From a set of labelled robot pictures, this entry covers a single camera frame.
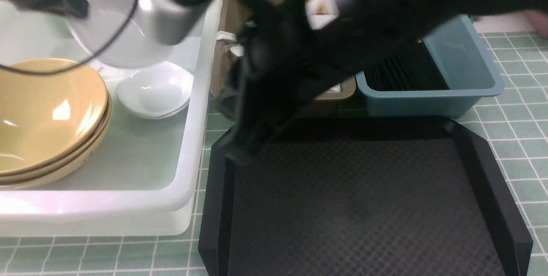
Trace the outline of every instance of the blue basket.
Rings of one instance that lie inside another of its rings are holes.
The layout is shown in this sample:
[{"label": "blue basket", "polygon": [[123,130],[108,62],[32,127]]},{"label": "blue basket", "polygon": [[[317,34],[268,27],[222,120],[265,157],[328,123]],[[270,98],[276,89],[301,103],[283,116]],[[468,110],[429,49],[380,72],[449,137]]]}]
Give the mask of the blue basket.
[{"label": "blue basket", "polygon": [[446,116],[458,118],[481,98],[497,96],[504,81],[470,19],[459,16],[423,38],[449,90],[375,91],[363,73],[356,75],[370,116]]}]

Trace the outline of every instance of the black cable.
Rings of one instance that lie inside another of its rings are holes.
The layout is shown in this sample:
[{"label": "black cable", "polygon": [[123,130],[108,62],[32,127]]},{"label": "black cable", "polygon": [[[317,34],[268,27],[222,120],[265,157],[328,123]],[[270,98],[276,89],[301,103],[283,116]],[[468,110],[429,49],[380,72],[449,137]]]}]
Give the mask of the black cable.
[{"label": "black cable", "polygon": [[5,70],[5,71],[11,71],[12,73],[18,73],[18,74],[21,74],[21,75],[51,76],[51,75],[56,75],[56,74],[59,74],[59,73],[64,73],[65,71],[72,71],[76,68],[79,68],[82,65],[87,64],[91,60],[94,60],[96,57],[100,56],[100,54],[102,54],[105,50],[107,50],[112,45],[112,43],[114,43],[115,40],[118,39],[118,36],[120,36],[122,34],[122,32],[124,32],[125,27],[127,27],[129,22],[133,18],[133,15],[135,15],[135,12],[137,11],[138,4],[139,4],[139,0],[133,0],[133,5],[131,6],[131,11],[129,11],[128,16],[125,18],[125,20],[122,23],[122,25],[120,26],[120,28],[118,28],[118,30],[115,32],[115,34],[113,34],[113,36],[110,38],[110,40],[108,40],[106,42],[106,44],[104,44],[101,48],[99,48],[99,50],[94,52],[94,54],[92,54],[90,57],[88,57],[87,59],[85,59],[82,62],[78,62],[76,65],[73,65],[73,66],[67,67],[67,68],[57,69],[56,71],[48,71],[48,72],[27,71],[27,70],[24,70],[24,69],[8,67],[8,66],[2,65],[2,64],[0,64],[0,69]]}]

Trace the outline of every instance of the countertop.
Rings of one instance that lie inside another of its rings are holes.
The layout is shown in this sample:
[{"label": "countertop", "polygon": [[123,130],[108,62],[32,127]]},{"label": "countertop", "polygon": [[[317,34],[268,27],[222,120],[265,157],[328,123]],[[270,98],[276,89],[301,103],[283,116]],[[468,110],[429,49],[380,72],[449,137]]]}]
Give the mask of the countertop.
[{"label": "countertop", "polygon": [[[548,270],[548,41],[534,33],[485,33],[506,89],[458,120],[487,138],[535,244],[528,276]],[[362,116],[354,97],[336,112]],[[206,276],[197,252],[211,144],[231,123],[210,108],[192,225],[177,237],[0,239],[5,275]]]}]

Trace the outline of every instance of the yellow bowl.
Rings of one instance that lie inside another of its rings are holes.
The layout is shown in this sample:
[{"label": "yellow bowl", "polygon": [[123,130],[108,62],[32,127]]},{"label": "yellow bowl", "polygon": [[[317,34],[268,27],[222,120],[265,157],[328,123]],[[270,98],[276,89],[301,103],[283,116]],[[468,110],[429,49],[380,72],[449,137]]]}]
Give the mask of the yellow bowl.
[{"label": "yellow bowl", "polygon": [[[47,58],[12,66],[48,72],[75,64]],[[48,77],[0,72],[0,175],[35,169],[81,145],[103,116],[107,95],[87,66]]]},{"label": "yellow bowl", "polygon": [[61,180],[63,177],[66,177],[70,175],[71,173],[75,172],[77,169],[82,167],[86,161],[88,161],[89,157],[93,154],[93,152],[101,145],[101,142],[104,139],[105,134],[107,133],[108,126],[111,121],[111,116],[108,117],[108,119],[104,122],[104,128],[102,132],[98,133],[98,136],[94,140],[90,141],[90,145],[88,148],[84,149],[82,153],[79,155],[75,155],[74,159],[71,159],[69,162],[61,165],[61,167],[55,168],[50,172],[47,172],[41,176],[35,176],[33,178],[29,178],[22,181],[15,181],[15,182],[6,182],[6,183],[0,183],[0,189],[21,189],[21,188],[31,188],[31,187],[38,187],[43,186],[52,182],[55,182],[57,180]]},{"label": "yellow bowl", "polygon": [[108,96],[107,108],[104,110],[103,117],[101,118],[98,127],[93,131],[90,137],[88,137],[81,145],[72,150],[66,157],[61,158],[58,161],[48,163],[34,170],[23,171],[22,173],[16,173],[13,175],[0,175],[0,183],[14,183],[17,181],[29,180],[39,176],[43,176],[47,173],[53,172],[81,155],[84,151],[89,149],[89,147],[95,142],[98,136],[101,136],[106,132],[106,128],[110,122],[110,117],[112,115],[112,99],[110,95]]}]

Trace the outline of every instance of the black tray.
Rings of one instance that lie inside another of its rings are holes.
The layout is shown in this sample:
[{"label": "black tray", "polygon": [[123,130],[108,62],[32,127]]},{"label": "black tray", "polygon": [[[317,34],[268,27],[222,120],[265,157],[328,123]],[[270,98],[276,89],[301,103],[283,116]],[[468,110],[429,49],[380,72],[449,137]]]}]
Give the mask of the black tray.
[{"label": "black tray", "polygon": [[247,167],[211,149],[210,276],[525,276],[532,246],[488,143],[452,120],[301,120]]}]

